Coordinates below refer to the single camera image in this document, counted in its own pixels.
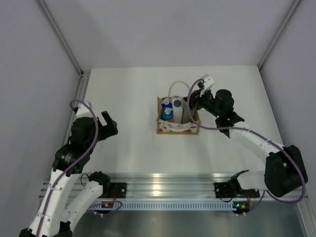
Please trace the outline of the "white square bottle grey cap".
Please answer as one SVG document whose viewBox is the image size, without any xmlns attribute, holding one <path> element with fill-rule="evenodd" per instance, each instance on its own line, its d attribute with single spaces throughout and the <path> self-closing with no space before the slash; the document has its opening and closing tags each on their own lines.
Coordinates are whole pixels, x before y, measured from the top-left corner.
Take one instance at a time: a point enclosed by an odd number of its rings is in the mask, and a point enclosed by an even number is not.
<svg viewBox="0 0 316 237">
<path fill-rule="evenodd" d="M 182 100 L 179 98 L 172 99 L 172 108 L 174 123 L 181 124 L 183 114 Z"/>
</svg>

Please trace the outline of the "grey-green bottle beige cap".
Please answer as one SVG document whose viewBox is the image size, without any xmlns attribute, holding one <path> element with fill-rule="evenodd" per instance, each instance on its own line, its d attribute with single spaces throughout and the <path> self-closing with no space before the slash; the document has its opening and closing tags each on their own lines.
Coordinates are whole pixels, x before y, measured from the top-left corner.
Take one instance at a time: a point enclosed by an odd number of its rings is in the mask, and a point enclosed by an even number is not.
<svg viewBox="0 0 316 237">
<path fill-rule="evenodd" d="M 191 109 L 190 107 L 187 106 L 187 102 L 184 101 L 183 102 L 183 114 L 182 114 L 182 124 L 185 124 L 185 123 L 189 123 L 191 122 L 191 118 L 194 117 L 194 114 L 195 114 L 195 109 Z"/>
</svg>

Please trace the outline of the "dark blue pump bottle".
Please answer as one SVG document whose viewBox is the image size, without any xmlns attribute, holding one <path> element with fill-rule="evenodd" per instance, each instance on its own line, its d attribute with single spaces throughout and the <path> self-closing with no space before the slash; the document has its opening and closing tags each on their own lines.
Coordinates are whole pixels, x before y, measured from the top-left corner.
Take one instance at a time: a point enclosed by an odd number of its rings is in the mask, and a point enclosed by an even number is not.
<svg viewBox="0 0 316 237">
<path fill-rule="evenodd" d="M 166 108 L 172 108 L 172 103 L 169 98 L 164 98 L 161 102 L 162 110 L 164 111 Z"/>
</svg>

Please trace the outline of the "watermelon print canvas bag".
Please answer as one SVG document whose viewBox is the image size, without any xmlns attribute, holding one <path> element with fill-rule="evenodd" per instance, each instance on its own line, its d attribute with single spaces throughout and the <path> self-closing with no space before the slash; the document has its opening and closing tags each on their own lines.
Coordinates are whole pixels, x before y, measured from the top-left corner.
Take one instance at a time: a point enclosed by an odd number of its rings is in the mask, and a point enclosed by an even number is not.
<svg viewBox="0 0 316 237">
<path fill-rule="evenodd" d="M 184 81 L 175 81 L 171 84 L 166 97 L 158 97 L 158 116 L 157 116 L 157 134 L 188 134 L 198 135 L 199 127 L 192 122 L 191 118 L 201 124 L 198 112 L 187 110 L 187 98 L 171 95 L 175 84 L 181 83 L 187 88 L 190 86 Z"/>
</svg>

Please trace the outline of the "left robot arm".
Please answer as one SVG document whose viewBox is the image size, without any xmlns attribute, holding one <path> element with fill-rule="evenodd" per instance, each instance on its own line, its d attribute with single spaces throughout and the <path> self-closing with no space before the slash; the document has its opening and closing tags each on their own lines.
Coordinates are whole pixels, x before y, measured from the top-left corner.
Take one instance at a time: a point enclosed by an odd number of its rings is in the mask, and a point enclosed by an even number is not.
<svg viewBox="0 0 316 237">
<path fill-rule="evenodd" d="M 41 206 L 31 225 L 21 230 L 21 237 L 70 237 L 92 203 L 111 193 L 110 176 L 98 171 L 89 176 L 82 191 L 71 203 L 67 203 L 96 143 L 118 133 L 117 123 L 106 111 L 101 113 L 106 125 L 79 109 L 76 109 L 76 115 L 67 144 L 55 154 L 49 186 Z"/>
</svg>

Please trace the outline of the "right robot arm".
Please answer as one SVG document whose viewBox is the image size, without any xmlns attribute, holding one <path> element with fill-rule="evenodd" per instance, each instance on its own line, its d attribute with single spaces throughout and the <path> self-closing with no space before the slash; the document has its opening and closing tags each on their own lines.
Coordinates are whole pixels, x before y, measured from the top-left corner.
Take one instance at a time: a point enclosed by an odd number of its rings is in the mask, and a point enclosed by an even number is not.
<svg viewBox="0 0 316 237">
<path fill-rule="evenodd" d="M 215 116 L 216 129 L 242 144 L 264 165 L 261 171 L 245 170 L 233 176 L 230 183 L 233 195 L 261 189 L 281 198 L 297 188 L 306 191 L 308 177 L 299 148 L 274 142 L 252 129 L 234 111 L 234 100 L 228 90 L 218 90 L 215 95 L 210 90 L 190 90 L 187 101 L 191 109 L 205 109 Z"/>
</svg>

